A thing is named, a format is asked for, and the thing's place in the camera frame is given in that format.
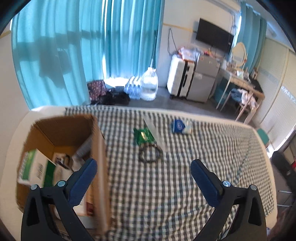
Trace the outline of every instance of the ceiling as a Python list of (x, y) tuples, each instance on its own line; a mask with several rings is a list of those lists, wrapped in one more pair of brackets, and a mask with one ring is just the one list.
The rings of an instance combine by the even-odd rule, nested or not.
[(251, 5), (253, 9), (260, 13), (260, 15), (266, 19), (267, 21), (267, 31), (266, 36), (272, 39), (275, 39), (290, 48), (292, 48), (292, 45), (290, 44), (287, 36), (277, 23), (277, 21), (273, 18), (273, 16), (267, 12), (256, 0), (244, 0), (247, 4)]

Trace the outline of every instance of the curtain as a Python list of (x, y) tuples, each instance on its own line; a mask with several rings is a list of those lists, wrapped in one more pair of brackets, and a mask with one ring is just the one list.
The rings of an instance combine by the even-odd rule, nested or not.
[(16, 75), (30, 109), (90, 103), (87, 82), (155, 66), (164, 0), (32, 0), (12, 21)]
[(258, 67), (262, 54), (262, 47), (265, 41), (267, 22), (260, 15), (253, 11), (253, 8), (241, 2), (241, 29), (237, 37), (237, 42), (243, 42), (248, 54), (248, 59), (244, 68), (249, 72), (254, 67)]

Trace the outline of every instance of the gray mini fridge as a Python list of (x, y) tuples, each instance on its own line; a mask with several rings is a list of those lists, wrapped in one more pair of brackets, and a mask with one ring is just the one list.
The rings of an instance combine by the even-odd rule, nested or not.
[(210, 56), (200, 55), (186, 99), (206, 102), (213, 88), (220, 64)]

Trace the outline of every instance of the black and white gingham cloth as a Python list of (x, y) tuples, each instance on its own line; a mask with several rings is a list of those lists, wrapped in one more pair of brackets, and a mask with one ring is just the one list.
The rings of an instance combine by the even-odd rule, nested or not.
[[(265, 215), (274, 209), (265, 156), (248, 127), (191, 120), (192, 134), (182, 135), (170, 128), (181, 117), (159, 112), (108, 106), (66, 109), (66, 115), (76, 114), (96, 116), (106, 139), (115, 221), (102, 240), (194, 239), (214, 211), (190, 174), (190, 163), (197, 158), (233, 186), (255, 184)], [(143, 115), (151, 118), (168, 146), (163, 161), (139, 162), (133, 128), (146, 127)], [(230, 227), (236, 210), (234, 206), (223, 231)]]

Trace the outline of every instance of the wall-mounted tv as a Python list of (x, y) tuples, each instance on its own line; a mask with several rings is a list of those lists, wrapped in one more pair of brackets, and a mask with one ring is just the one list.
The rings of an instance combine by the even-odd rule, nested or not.
[(232, 46), (233, 35), (215, 24), (200, 18), (196, 40), (229, 53)]

